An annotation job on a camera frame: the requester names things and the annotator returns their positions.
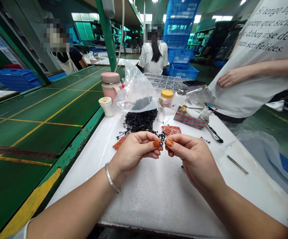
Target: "person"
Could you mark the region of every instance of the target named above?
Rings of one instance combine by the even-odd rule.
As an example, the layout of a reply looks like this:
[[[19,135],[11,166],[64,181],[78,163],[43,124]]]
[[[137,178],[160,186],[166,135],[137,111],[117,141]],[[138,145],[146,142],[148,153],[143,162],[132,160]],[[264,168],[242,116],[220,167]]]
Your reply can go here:
[[[139,66],[144,73],[162,75],[168,65],[167,44],[159,41],[156,30],[147,33],[148,42],[143,44]]]
[[[260,0],[209,89],[211,108],[228,126],[288,89],[288,1]]]
[[[105,168],[29,221],[10,238],[86,238],[125,179],[145,157],[158,159],[161,140],[147,131],[131,133]],[[228,187],[202,139],[168,136],[165,148],[179,157],[190,183],[234,238],[288,238],[288,228]]]
[[[67,28],[61,27],[58,19],[45,19],[46,39],[51,54],[66,74],[72,74],[88,67],[84,56],[70,43]]]

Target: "hand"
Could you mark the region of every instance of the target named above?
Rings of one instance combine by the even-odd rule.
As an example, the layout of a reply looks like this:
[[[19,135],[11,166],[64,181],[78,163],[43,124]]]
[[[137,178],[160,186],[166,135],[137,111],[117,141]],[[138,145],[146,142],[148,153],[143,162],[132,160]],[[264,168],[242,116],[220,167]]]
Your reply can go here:
[[[109,165],[114,165],[116,170],[127,177],[134,171],[143,157],[158,159],[158,156],[161,155],[160,151],[163,150],[160,142],[160,138],[151,132],[131,133],[122,143]]]
[[[191,184],[202,194],[222,195],[227,189],[214,157],[202,139],[183,134],[167,137],[165,148],[168,155],[183,161],[185,173]]]
[[[229,70],[218,79],[217,85],[220,88],[227,88],[253,77],[254,72],[255,71],[251,65]]]

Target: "silver bangle bracelet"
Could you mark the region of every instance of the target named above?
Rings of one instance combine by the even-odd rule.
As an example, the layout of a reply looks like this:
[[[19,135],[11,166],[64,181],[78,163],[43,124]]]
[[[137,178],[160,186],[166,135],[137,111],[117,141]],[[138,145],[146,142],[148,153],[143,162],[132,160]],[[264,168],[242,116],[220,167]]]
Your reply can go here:
[[[110,182],[112,188],[116,191],[117,194],[119,194],[120,191],[116,188],[116,186],[115,186],[114,183],[112,182],[110,173],[108,172],[108,167],[107,167],[107,165],[108,165],[108,163],[105,164],[105,172],[106,172],[107,179],[108,179],[108,181]]]

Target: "small box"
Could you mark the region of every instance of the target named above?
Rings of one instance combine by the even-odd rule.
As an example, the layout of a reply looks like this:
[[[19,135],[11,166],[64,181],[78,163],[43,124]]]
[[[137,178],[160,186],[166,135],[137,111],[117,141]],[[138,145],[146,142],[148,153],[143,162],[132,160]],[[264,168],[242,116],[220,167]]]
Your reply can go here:
[[[185,111],[182,111],[181,106],[177,109],[174,120],[200,130],[209,123],[209,121],[203,121],[188,115]]]

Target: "pink thermos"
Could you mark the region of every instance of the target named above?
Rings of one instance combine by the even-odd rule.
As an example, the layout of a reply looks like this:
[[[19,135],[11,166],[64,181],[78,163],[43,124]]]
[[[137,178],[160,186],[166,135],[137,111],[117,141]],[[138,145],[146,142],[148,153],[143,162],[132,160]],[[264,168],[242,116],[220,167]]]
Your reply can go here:
[[[101,74],[101,79],[104,96],[110,97],[114,101],[116,94],[122,89],[120,75],[114,72],[105,72]]]

